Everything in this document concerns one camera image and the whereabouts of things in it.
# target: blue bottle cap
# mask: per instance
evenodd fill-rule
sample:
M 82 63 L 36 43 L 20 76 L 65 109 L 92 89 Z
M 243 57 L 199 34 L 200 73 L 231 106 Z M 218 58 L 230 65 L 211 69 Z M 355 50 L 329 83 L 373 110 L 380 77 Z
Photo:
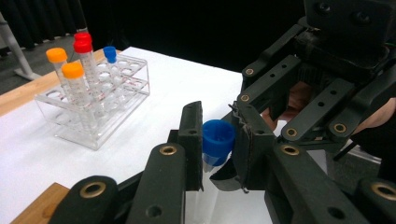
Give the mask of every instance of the blue bottle cap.
M 117 52 L 116 48 L 113 46 L 107 46 L 103 48 L 103 52 L 105 53 L 105 57 L 109 63 L 115 63 L 117 60 Z
M 233 125 L 221 119 L 212 119 L 204 124 L 203 130 L 204 162 L 212 166 L 222 165 L 233 149 Z

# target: white table surface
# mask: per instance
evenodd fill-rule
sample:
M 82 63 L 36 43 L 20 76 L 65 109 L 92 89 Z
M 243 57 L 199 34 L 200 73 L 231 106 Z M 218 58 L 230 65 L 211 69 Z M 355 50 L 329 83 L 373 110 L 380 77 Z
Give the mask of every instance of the white table surface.
M 0 223 L 12 221 L 54 182 L 70 189 L 91 175 L 117 183 L 136 175 L 150 151 L 178 129 L 184 105 L 201 101 L 204 122 L 221 119 L 240 92 L 239 73 L 142 49 L 122 54 L 148 61 L 151 95 L 99 150 L 54 137 L 34 101 L 0 118 Z M 212 223 L 271 223 L 263 195 L 221 192 Z

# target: orange cap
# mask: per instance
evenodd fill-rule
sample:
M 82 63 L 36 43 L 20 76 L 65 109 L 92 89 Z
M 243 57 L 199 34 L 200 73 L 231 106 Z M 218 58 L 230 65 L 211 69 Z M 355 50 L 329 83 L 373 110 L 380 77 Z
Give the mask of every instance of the orange cap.
M 66 78 L 79 78 L 84 75 L 81 63 L 66 63 L 62 66 L 62 72 Z
M 61 48 L 49 49 L 46 54 L 51 63 L 61 63 L 67 60 L 66 51 Z

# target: wooden surface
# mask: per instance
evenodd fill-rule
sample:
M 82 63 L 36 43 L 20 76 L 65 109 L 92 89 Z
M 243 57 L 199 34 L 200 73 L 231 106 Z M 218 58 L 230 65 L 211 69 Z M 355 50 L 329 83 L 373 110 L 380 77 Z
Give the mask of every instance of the wooden surface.
M 96 61 L 105 58 L 101 49 L 93 53 Z M 20 107 L 35 99 L 35 96 L 59 84 L 59 79 L 55 72 L 48 73 L 43 77 L 35 79 L 18 87 L 13 91 L 0 95 L 0 117 L 6 113 Z
M 68 191 L 68 188 L 60 184 L 52 184 L 11 223 L 48 223 Z

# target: metal stand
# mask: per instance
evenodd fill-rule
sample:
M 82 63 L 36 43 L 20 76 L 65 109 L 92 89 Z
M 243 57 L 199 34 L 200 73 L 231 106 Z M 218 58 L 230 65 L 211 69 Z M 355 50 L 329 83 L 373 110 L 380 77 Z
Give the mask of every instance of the metal stand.
M 14 70 L 14 72 L 21 77 L 27 78 L 29 80 L 35 80 L 40 75 L 34 73 L 29 63 L 26 61 L 26 58 L 21 51 L 21 48 L 15 39 L 14 34 L 12 34 L 11 29 L 9 29 L 8 22 L 4 20 L 3 15 L 0 12 L 0 36 L 4 39 L 8 47 L 11 49 L 12 53 L 15 56 L 15 59 L 20 64 L 21 68 Z

